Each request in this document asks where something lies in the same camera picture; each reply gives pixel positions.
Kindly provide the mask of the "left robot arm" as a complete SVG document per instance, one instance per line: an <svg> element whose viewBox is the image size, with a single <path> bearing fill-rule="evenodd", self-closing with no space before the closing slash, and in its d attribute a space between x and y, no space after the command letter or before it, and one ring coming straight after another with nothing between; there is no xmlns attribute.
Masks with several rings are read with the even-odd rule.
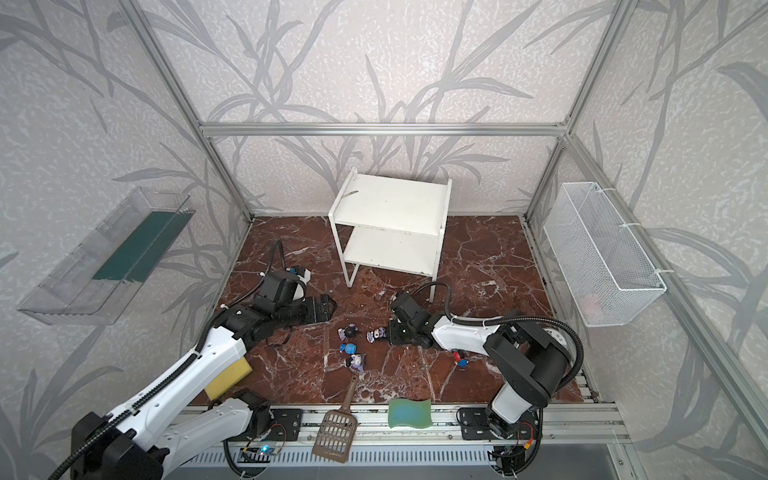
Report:
<svg viewBox="0 0 768 480"><path fill-rule="evenodd" d="M283 269L209 319L197 343L139 393L73 427L70 455L51 473L60 479L163 479L210 446L244 433L259 435L271 418L266 400L247 391L196 420L177 415L216 377L278 329L329 321L337 303L306 294L309 271Z"/></svg>

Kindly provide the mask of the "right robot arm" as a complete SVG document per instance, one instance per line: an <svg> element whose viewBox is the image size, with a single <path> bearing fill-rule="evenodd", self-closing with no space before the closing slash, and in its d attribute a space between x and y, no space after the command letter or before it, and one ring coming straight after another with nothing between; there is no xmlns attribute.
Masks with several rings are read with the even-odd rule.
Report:
<svg viewBox="0 0 768 480"><path fill-rule="evenodd" d="M579 373L584 345L568 324L511 313L493 318L431 314L411 294L400 292L390 308L386 338L392 345L483 355L498 368L503 384L486 407L490 430L500 438L526 414L535 420L555 394Z"/></svg>

